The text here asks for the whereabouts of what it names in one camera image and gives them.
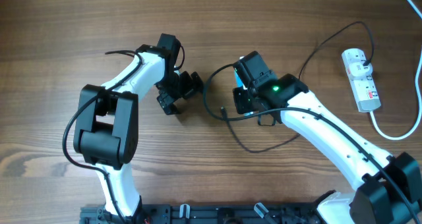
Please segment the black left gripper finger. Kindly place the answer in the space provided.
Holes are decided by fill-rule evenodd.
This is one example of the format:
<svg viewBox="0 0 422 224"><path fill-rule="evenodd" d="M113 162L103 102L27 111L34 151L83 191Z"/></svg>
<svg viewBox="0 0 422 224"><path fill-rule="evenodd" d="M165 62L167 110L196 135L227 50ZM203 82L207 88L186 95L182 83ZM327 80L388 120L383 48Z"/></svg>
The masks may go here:
<svg viewBox="0 0 422 224"><path fill-rule="evenodd" d="M189 74L187 71L182 72L179 79L179 90L183 99L189 99L197 92L203 92L204 83L197 72L193 72L192 74Z"/></svg>
<svg viewBox="0 0 422 224"><path fill-rule="evenodd" d="M166 115L180 114L178 108L174 105L175 99L169 95L159 95L157 101Z"/></svg>

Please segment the blue Galaxy smartphone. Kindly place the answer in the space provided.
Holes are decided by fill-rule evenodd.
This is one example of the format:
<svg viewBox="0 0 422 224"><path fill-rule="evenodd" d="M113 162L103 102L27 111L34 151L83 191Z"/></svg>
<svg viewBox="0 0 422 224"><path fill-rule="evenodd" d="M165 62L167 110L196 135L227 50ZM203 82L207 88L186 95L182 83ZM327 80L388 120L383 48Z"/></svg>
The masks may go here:
<svg viewBox="0 0 422 224"><path fill-rule="evenodd" d="M234 75L235 75L235 81L236 81L236 85L237 87L242 88L243 90L246 90L247 87L245 86L243 79L242 79L242 71L238 66L235 66L234 68Z"/></svg>

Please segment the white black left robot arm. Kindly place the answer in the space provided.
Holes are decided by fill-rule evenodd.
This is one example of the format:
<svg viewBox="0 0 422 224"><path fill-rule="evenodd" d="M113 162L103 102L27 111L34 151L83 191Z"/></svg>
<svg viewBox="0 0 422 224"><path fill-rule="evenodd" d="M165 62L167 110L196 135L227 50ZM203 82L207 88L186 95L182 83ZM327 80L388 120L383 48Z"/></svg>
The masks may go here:
<svg viewBox="0 0 422 224"><path fill-rule="evenodd" d="M166 115L175 115L175 101L203 91L198 73L181 72L176 64L183 51L174 35L161 34L157 45L123 50L133 57L128 67L101 86L87 84L80 92L78 110L67 128L75 128L73 147L84 158L81 167L100 178L106 202L96 216L99 221L148 222L131 168L138 144L138 104L156 87L159 106Z"/></svg>

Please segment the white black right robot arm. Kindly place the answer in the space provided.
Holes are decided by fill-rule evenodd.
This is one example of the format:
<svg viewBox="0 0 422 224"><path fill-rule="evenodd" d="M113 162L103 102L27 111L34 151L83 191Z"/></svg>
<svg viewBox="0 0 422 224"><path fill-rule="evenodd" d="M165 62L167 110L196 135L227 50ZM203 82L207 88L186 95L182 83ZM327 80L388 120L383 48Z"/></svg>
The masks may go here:
<svg viewBox="0 0 422 224"><path fill-rule="evenodd" d="M326 223L407 223L421 213L421 174L407 153L397 157L364 139L332 114L294 75L279 78L256 51L233 69L239 113L267 112L298 132L344 175L352 193L334 192L316 210Z"/></svg>

